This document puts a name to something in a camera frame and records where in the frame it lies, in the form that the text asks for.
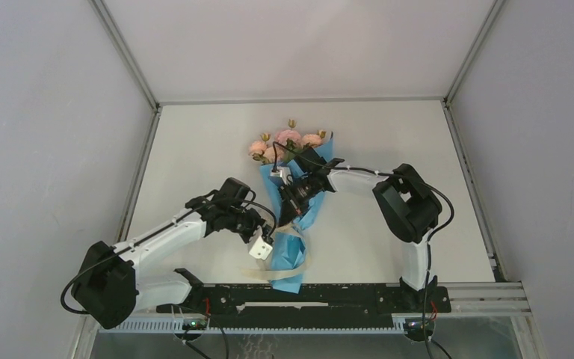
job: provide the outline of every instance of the white table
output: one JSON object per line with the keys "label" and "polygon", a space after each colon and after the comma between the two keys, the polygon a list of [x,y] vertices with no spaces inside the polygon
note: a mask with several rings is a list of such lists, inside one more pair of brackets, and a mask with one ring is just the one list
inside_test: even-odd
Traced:
{"label": "white table", "polygon": [[[169,105],[163,108],[129,238],[170,219],[192,197],[235,177],[270,206],[258,162],[247,147],[261,132],[298,120],[301,132],[335,132],[335,156],[348,164],[392,170],[406,162],[450,197],[451,226],[433,238],[440,282],[493,282],[472,202],[438,101],[293,102]],[[448,216],[447,206],[439,217]],[[309,230],[312,266],[305,283],[397,283],[401,241],[389,232],[373,198],[329,194]],[[238,268],[255,269],[245,244],[213,233],[170,256],[153,271],[187,268],[205,283],[258,283]]]}

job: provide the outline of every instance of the white wall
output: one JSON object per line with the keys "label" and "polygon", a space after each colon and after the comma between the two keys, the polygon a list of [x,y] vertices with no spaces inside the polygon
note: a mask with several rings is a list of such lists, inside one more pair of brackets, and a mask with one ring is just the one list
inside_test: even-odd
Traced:
{"label": "white wall", "polygon": [[150,109],[85,0],[0,1],[0,358],[64,358],[58,296],[117,235]]}
{"label": "white wall", "polygon": [[574,358],[574,1],[509,1],[454,116],[551,358]]}
{"label": "white wall", "polygon": [[444,97],[492,0],[107,0],[160,101]]}

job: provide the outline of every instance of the gray floor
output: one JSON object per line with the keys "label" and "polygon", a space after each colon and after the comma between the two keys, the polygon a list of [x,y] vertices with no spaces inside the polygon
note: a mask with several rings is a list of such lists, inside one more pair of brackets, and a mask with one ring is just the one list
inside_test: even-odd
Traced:
{"label": "gray floor", "polygon": [[[509,318],[439,319],[434,336],[453,358],[521,358]],[[231,359],[427,358],[423,343],[383,334],[228,335]],[[210,358],[224,358],[221,335],[194,342]],[[433,346],[435,359],[445,358]],[[199,358],[172,334],[99,334],[95,359]]]}

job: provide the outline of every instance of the pink flower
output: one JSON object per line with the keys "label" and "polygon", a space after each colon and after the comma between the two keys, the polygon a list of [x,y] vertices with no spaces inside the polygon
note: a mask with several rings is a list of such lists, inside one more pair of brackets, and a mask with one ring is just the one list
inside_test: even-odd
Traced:
{"label": "pink flower", "polygon": [[267,144],[263,141],[254,141],[251,145],[250,145],[250,149],[249,149],[249,153],[250,156],[254,156],[254,155],[262,155],[265,150],[267,149]]}
{"label": "pink flower", "polygon": [[280,148],[276,148],[276,152],[274,152],[273,147],[268,147],[263,156],[269,160],[269,162],[274,163],[274,160],[280,161],[283,159],[283,155],[285,153]]}
{"label": "pink flower", "polygon": [[300,133],[295,129],[285,129],[274,136],[274,140],[283,146],[287,145],[287,140],[292,140],[295,144],[300,144]]}
{"label": "pink flower", "polygon": [[316,135],[314,133],[308,134],[308,135],[304,135],[302,140],[300,140],[300,142],[303,145],[308,144],[311,147],[318,147],[322,144],[322,138],[320,138],[319,135]]}

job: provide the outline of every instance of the blue wrapping paper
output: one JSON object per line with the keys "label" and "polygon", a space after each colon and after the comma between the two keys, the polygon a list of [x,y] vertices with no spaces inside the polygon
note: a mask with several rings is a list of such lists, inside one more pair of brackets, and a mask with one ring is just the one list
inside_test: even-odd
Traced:
{"label": "blue wrapping paper", "polygon": [[[330,161],[333,158],[333,135],[326,144],[316,147],[315,151],[324,158],[326,161]],[[295,161],[290,161],[288,163],[279,163],[280,166],[288,167],[291,170],[291,175],[294,178],[301,177],[303,171],[298,167]],[[270,172],[274,165],[263,165],[260,167],[261,176],[263,178],[263,183],[269,194],[272,208],[277,216],[280,213],[281,201],[280,194],[278,193],[278,186],[270,180]],[[324,199],[324,192],[317,194],[311,200],[309,200],[309,211],[304,215],[294,219],[292,222],[296,224],[296,231],[302,233],[301,230],[306,230],[311,227],[318,216],[318,211],[322,206],[322,201]],[[282,271],[295,269],[304,263],[306,258],[306,245],[302,238],[293,236],[286,233],[275,233],[274,234],[274,249],[273,256],[271,258],[270,269],[273,271]],[[289,277],[285,279],[272,280],[271,286],[274,289],[282,290],[285,292],[298,293],[300,291],[300,285],[303,282],[303,275],[295,275],[294,277]]]}

